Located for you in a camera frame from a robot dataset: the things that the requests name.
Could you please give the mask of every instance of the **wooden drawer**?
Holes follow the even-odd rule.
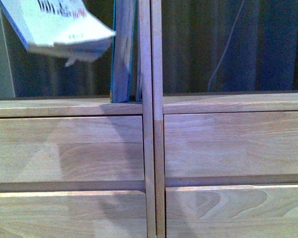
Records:
[[[141,116],[0,119],[0,183],[144,180]]]
[[[298,185],[166,189],[168,238],[298,237]]]
[[[139,191],[0,193],[0,238],[146,238]]]
[[[165,115],[167,178],[298,175],[298,112]]]

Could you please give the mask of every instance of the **falling book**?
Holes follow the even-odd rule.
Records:
[[[0,7],[28,52],[69,64],[98,59],[115,35],[82,0],[0,0]]]
[[[110,98],[113,103],[130,99],[133,43],[135,32],[136,0],[115,0]]]

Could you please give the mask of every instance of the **dark curtain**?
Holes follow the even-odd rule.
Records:
[[[242,0],[164,0],[165,93],[206,92]],[[298,0],[245,0],[211,92],[298,90]]]

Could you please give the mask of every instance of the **wooden panel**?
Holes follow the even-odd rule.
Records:
[[[298,237],[298,185],[166,190],[168,238]]]
[[[138,191],[0,193],[0,238],[146,238]]]
[[[142,117],[0,119],[0,182],[144,180]]]
[[[298,112],[165,115],[168,178],[298,174]]]
[[[142,114],[140,103],[110,103],[109,98],[0,101],[0,118]]]
[[[165,237],[161,0],[151,0],[154,166],[157,238]]]
[[[140,72],[143,96],[144,156],[147,200],[148,238],[155,238],[155,190],[153,154],[153,111],[152,111],[152,74],[151,74],[151,31],[150,0],[138,1]]]
[[[298,93],[197,95],[163,98],[164,114],[298,110]]]

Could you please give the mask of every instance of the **cable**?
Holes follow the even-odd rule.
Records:
[[[245,0],[242,0],[242,3],[241,3],[240,8],[239,8],[239,11],[238,11],[237,16],[236,16],[236,18],[235,18],[235,21],[234,21],[234,23],[233,23],[233,26],[232,26],[232,28],[231,28],[231,30],[230,30],[230,34],[229,34],[229,37],[228,37],[228,39],[227,39],[227,43],[226,43],[225,49],[224,49],[224,51],[223,51],[223,54],[222,54],[222,56],[221,56],[221,58],[220,58],[220,61],[219,61],[218,65],[217,65],[217,67],[215,68],[215,70],[214,70],[214,72],[213,72],[213,74],[212,74],[212,76],[211,76],[211,78],[210,78],[210,80],[209,80],[209,84],[208,84],[208,92],[210,91],[211,83],[212,83],[212,81],[213,81],[213,79],[214,79],[216,73],[218,72],[218,69],[219,69],[219,67],[220,67],[220,65],[221,65],[221,63],[222,63],[222,61],[223,61],[223,59],[224,59],[224,56],[225,56],[226,52],[227,52],[228,46],[229,46],[229,44],[230,44],[230,40],[231,40],[232,35],[233,35],[233,32],[234,32],[234,28],[235,28],[236,23],[237,23],[237,21],[238,21],[238,19],[239,19],[239,15],[240,15],[240,13],[242,12],[244,2],[245,2]]]

